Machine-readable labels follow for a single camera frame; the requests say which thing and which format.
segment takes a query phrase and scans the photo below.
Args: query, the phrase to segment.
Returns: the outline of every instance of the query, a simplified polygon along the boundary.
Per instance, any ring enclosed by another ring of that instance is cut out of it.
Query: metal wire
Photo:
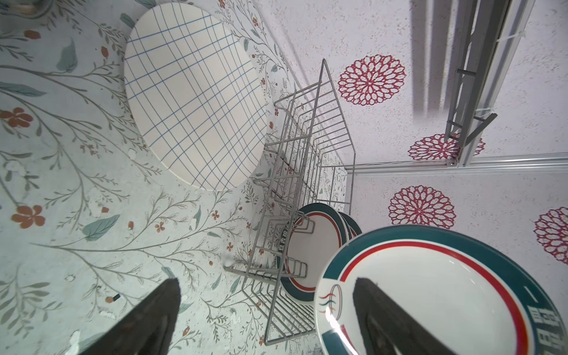
[[[353,179],[349,201],[340,201],[334,195],[336,176],[346,174],[345,168],[355,166],[356,154],[347,128],[339,98],[333,87],[325,59],[321,62],[317,83],[296,90],[274,102],[286,113],[280,137],[270,136],[265,150],[274,158],[268,177],[254,179],[265,189],[265,201],[259,228],[252,244],[246,269],[243,264],[225,267],[226,271],[244,276],[243,293],[266,317],[264,341],[266,345],[279,343],[315,331],[314,309],[300,304],[282,290],[281,278],[305,278],[308,264],[287,256],[290,235],[312,233],[314,221],[300,211],[314,202],[342,204],[351,212]],[[338,158],[353,157],[351,165]],[[329,196],[319,194],[322,174],[331,175]],[[270,253],[276,259],[276,268],[268,264],[257,267],[253,263],[256,250]]]

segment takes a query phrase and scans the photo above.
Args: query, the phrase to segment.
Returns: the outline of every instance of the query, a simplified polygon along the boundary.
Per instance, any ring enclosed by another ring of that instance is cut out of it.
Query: floral tablecloth
[[[168,277],[183,293],[171,353],[319,353],[315,335],[265,349],[264,317],[222,269],[248,257],[262,188],[195,189],[164,170],[136,128],[122,59],[131,27],[155,5],[56,0],[35,25],[0,34],[2,353],[74,354]],[[284,114],[272,102],[296,84],[257,10],[195,6],[251,55],[277,135]],[[263,159],[254,175],[269,169]],[[341,199],[345,174],[336,179]]]

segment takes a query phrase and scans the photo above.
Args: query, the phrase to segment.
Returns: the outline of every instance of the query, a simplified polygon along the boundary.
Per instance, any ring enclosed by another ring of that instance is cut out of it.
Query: dish rack
[[[336,177],[346,176],[345,167],[354,166],[356,159],[325,59],[318,82],[296,90],[274,105],[286,116],[280,136],[269,134],[265,145],[266,156],[274,160],[273,167],[267,177],[253,180],[264,188],[265,204],[252,252],[246,263],[225,267],[228,272],[244,276],[243,293],[266,317],[266,345],[315,332],[313,306],[297,302],[282,288],[281,278],[305,278],[308,270],[305,260],[286,256],[288,242],[292,231],[313,232],[315,223],[300,211],[309,203],[349,206],[348,213],[351,211],[353,180],[348,202],[341,201],[343,196],[334,191],[334,184]],[[341,162],[342,158],[351,157],[352,164]],[[326,194],[320,183],[322,179],[327,183],[329,176],[331,188]],[[257,251],[273,257],[273,266],[257,265],[253,261]]]

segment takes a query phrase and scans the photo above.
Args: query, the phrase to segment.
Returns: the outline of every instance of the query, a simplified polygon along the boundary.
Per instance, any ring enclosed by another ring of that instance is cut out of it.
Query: red doily pattern
[[[394,194],[389,206],[393,224],[422,224],[450,229],[454,206],[442,192],[426,186],[410,186]]]
[[[484,149],[485,142],[480,139],[474,155],[481,153]],[[453,139],[444,142],[444,135],[433,135],[414,142],[408,154],[414,160],[445,160],[457,158],[460,155],[460,147]]]
[[[406,73],[392,56],[366,56],[345,68],[340,76],[339,92],[355,105],[374,105],[400,91]]]
[[[560,207],[540,215],[534,226],[544,250],[568,265],[568,208]]]

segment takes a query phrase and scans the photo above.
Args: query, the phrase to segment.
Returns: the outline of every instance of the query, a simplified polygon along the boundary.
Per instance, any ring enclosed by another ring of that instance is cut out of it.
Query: plate
[[[350,347],[366,354],[352,299],[358,277],[375,282],[456,354],[562,353],[558,311],[519,265],[465,235],[402,225],[353,239],[322,273],[315,318],[326,354]],[[336,321],[326,319],[327,308]]]
[[[281,278],[284,290],[292,298],[305,303],[314,301],[316,285],[329,259],[348,241],[348,227],[341,215],[324,203],[311,203],[300,208],[315,223],[313,233],[292,231],[287,256],[307,263],[305,278]],[[308,220],[295,222],[298,228],[312,228]]]
[[[361,232],[361,229],[359,227],[359,225],[357,224],[357,222],[355,222],[355,220],[353,218],[351,218],[350,215],[345,214],[343,212],[339,212],[339,214],[341,215],[341,217],[343,217],[343,219],[345,220],[345,223],[347,224],[347,226],[349,227],[349,240],[355,238],[356,236],[358,236],[359,234],[362,234],[363,232]]]
[[[124,84],[147,146],[179,179],[226,190],[258,165],[262,85],[238,39],[209,13],[177,2],[148,10],[126,44]]]

